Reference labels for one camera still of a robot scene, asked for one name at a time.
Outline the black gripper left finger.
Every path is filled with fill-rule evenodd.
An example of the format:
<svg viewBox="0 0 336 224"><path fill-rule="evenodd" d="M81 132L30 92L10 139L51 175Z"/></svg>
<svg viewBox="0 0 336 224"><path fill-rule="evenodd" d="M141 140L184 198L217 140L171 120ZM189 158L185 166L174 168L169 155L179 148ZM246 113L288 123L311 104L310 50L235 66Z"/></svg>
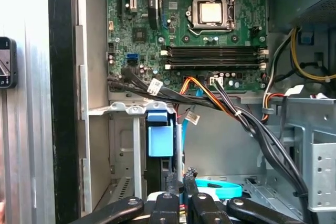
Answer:
<svg viewBox="0 0 336 224"><path fill-rule="evenodd" d="M154 199L125 197L96 210L73 223L179 223L179 181L169 173L164 192L154 193Z"/></svg>

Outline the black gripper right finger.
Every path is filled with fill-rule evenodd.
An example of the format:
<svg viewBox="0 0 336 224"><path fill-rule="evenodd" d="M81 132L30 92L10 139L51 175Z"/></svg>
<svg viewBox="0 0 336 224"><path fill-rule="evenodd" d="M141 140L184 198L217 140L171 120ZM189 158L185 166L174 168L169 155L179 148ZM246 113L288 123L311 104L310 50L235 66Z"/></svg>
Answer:
<svg viewBox="0 0 336 224"><path fill-rule="evenodd" d="M199 179L189 167L183 175L187 223L303 223L243 196L240 184Z"/></svg>

